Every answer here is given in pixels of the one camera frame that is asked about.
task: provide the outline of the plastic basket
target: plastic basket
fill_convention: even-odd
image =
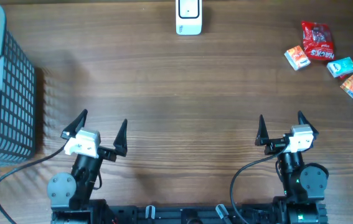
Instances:
[[[34,68],[6,29],[0,6],[0,167],[35,154]]]

